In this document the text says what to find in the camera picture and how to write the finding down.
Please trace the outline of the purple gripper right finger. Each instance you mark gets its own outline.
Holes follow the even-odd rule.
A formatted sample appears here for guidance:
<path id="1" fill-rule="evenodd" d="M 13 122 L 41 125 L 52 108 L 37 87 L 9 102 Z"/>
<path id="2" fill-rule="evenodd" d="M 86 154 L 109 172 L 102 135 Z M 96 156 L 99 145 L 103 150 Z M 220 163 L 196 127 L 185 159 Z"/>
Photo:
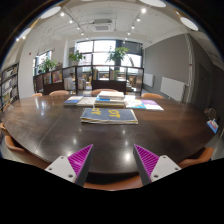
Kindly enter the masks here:
<path id="1" fill-rule="evenodd" d="M 167 155 L 158 156 L 137 144 L 134 145 L 133 155 L 143 185 L 180 170 L 180 167 Z"/>

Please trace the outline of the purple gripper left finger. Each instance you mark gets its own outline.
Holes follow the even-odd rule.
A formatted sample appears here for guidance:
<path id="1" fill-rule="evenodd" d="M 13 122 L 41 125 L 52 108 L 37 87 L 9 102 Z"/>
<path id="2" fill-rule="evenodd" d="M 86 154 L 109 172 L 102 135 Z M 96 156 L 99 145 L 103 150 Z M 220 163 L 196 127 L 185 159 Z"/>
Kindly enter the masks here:
<path id="1" fill-rule="evenodd" d="M 59 156 L 46 171 L 83 186 L 90 166 L 92 149 L 93 145 L 88 145 L 68 157 Z"/>

